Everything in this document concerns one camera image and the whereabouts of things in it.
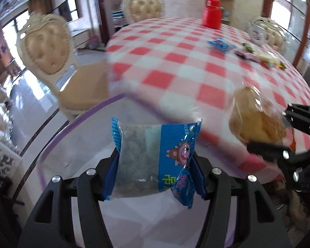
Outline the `wall television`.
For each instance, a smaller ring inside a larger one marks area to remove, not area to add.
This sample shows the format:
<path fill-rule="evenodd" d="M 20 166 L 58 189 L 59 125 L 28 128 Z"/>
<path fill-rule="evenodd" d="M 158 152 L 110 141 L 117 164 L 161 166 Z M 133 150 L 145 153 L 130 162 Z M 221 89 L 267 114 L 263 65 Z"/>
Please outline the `wall television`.
<path fill-rule="evenodd" d="M 65 0 L 58 6 L 59 14 L 66 19 L 67 23 L 79 18 L 75 0 Z"/>

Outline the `cream tufted chair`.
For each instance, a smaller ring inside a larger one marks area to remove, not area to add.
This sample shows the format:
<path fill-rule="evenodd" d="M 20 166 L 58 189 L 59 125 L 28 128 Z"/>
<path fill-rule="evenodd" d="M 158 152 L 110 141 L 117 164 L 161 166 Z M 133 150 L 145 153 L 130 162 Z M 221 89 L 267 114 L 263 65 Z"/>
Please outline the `cream tufted chair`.
<path fill-rule="evenodd" d="M 128 24 L 165 15 L 163 0 L 122 0 L 121 9 Z"/>
<path fill-rule="evenodd" d="M 277 52 L 283 54 L 286 51 L 286 33 L 273 20 L 265 17 L 257 17 L 253 24 L 262 27 L 265 32 L 265 43 Z"/>
<path fill-rule="evenodd" d="M 22 62 L 57 98 L 60 111 L 74 120 L 109 99 L 109 66 L 104 60 L 79 66 L 63 17 L 31 13 L 18 32 Z"/>

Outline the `cream tufted chair back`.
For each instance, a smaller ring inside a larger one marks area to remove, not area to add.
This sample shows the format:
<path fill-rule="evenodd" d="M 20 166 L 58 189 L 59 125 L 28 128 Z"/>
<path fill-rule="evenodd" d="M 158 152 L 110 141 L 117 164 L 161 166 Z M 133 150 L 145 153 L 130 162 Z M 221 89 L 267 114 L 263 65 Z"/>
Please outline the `cream tufted chair back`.
<path fill-rule="evenodd" d="M 122 0 L 121 9 L 128 24 L 165 15 L 163 0 Z"/>

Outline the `white floral teapot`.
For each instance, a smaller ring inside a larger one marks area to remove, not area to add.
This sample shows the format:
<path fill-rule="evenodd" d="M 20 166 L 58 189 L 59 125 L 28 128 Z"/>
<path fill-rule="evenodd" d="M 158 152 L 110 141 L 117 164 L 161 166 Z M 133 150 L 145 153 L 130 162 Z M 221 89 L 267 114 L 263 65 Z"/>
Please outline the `white floral teapot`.
<path fill-rule="evenodd" d="M 247 22 L 247 28 L 251 42 L 257 46 L 263 46 L 267 39 L 269 39 L 269 33 L 261 26 L 260 22 L 250 23 Z"/>

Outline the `cream tufted chair left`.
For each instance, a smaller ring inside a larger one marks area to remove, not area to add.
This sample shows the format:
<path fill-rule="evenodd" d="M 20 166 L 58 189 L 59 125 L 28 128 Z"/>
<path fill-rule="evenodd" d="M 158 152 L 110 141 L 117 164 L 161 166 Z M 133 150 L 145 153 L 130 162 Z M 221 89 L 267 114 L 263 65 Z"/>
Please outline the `cream tufted chair left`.
<path fill-rule="evenodd" d="M 74 120 L 109 99 L 109 66 L 104 60 L 79 66 L 63 17 L 31 13 L 18 32 L 22 62 L 57 98 L 60 111 Z"/>

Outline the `red thermos jug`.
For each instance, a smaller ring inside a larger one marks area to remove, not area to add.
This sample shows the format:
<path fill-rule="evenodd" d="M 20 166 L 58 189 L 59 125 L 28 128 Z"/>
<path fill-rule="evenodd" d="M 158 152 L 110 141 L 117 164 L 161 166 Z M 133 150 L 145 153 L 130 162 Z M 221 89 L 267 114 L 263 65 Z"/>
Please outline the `red thermos jug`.
<path fill-rule="evenodd" d="M 220 29 L 222 9 L 220 0 L 207 0 L 203 11 L 202 25 L 211 29 Z"/>

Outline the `red white checkered tablecloth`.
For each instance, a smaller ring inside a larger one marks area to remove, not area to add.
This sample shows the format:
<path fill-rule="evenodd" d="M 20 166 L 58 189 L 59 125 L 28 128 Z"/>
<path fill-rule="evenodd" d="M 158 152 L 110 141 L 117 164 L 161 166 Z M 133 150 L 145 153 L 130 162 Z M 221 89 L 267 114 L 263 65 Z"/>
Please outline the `red white checkered tablecloth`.
<path fill-rule="evenodd" d="M 229 174 L 254 174 L 266 183 L 282 178 L 280 169 L 247 152 L 228 127 L 229 101 L 243 85 L 253 85 L 278 110 L 310 105 L 310 87 L 290 64 L 266 69 L 209 45 L 222 38 L 246 43 L 247 33 L 222 25 L 204 27 L 199 19 L 163 17 L 123 27 L 107 44 L 107 60 L 127 90 L 172 120 L 202 120 L 200 139 Z"/>

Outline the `wooden corner shelf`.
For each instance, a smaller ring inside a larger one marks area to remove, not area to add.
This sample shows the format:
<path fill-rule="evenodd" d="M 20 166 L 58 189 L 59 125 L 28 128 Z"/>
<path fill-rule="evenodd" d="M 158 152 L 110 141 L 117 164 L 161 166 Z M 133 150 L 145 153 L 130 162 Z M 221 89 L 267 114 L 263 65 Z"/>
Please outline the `wooden corner shelf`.
<path fill-rule="evenodd" d="M 222 19 L 221 22 L 226 25 L 232 24 L 234 5 L 236 0 L 220 0 L 221 11 L 222 11 Z"/>

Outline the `pink snack packet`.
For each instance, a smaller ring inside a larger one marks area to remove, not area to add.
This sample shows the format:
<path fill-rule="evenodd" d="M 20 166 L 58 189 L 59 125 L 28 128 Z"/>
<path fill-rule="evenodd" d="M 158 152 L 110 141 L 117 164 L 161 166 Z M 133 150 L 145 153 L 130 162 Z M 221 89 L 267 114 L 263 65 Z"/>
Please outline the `pink snack packet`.
<path fill-rule="evenodd" d="M 244 60 L 253 61 L 253 62 L 256 62 L 256 63 L 260 62 L 260 59 L 259 59 L 255 54 L 250 53 L 250 52 L 248 52 L 248 51 L 237 50 L 237 49 L 236 49 L 236 50 L 234 50 L 234 53 L 235 53 L 238 57 L 240 57 L 240 58 L 242 58 L 242 59 L 244 59 Z"/>

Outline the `yellow cake clear packet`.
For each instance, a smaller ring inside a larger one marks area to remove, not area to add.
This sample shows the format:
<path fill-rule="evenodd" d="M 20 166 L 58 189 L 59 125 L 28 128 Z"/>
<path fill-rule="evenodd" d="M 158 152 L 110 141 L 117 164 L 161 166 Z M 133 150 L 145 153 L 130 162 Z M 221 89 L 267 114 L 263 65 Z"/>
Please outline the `yellow cake clear packet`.
<path fill-rule="evenodd" d="M 265 65 L 267 69 L 278 67 L 281 70 L 286 70 L 286 65 L 280 61 L 276 55 L 269 51 L 259 52 L 256 56 L 259 58 L 261 64 Z"/>

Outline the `blue snack packet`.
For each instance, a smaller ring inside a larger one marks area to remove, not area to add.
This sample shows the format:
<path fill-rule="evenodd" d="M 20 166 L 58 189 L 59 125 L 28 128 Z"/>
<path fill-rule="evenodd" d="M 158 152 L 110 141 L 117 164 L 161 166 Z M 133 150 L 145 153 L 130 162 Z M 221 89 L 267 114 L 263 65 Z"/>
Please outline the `blue snack packet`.
<path fill-rule="evenodd" d="M 217 49 L 218 51 L 221 51 L 222 53 L 227 53 L 236 49 L 235 45 L 230 44 L 229 42 L 220 37 L 214 40 L 208 40 L 208 44 Z"/>
<path fill-rule="evenodd" d="M 136 125 L 112 119 L 117 155 L 105 176 L 103 197 L 144 197 L 168 189 L 185 207 L 196 192 L 190 161 L 201 122 Z"/>

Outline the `bread sandwich clear packet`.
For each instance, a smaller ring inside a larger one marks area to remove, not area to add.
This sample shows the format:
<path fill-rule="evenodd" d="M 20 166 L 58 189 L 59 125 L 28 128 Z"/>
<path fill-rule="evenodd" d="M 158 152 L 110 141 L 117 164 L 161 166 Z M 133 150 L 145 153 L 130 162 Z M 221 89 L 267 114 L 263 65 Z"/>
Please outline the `bread sandwich clear packet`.
<path fill-rule="evenodd" d="M 296 150 L 294 128 L 255 86 L 234 90 L 228 127 L 244 145 L 261 142 Z"/>

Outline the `green snack packet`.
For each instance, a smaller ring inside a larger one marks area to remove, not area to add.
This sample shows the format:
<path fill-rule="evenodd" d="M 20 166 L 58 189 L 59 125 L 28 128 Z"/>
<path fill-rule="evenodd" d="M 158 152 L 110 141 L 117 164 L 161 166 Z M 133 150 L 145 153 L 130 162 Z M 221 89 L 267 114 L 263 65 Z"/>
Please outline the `green snack packet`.
<path fill-rule="evenodd" d="M 250 45 L 249 43 L 242 43 L 241 44 L 244 48 L 245 51 L 249 52 L 249 53 L 255 53 L 255 49 L 252 45 Z"/>

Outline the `cream tufted chair right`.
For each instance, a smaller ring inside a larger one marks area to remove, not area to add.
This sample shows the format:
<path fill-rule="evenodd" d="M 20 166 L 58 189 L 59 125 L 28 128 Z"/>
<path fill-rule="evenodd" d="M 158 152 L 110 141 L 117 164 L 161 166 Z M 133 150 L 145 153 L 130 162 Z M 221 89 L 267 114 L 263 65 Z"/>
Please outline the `cream tufted chair right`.
<path fill-rule="evenodd" d="M 286 33 L 273 20 L 265 17 L 257 17 L 253 24 L 262 27 L 265 32 L 265 43 L 277 52 L 283 54 L 286 51 Z"/>

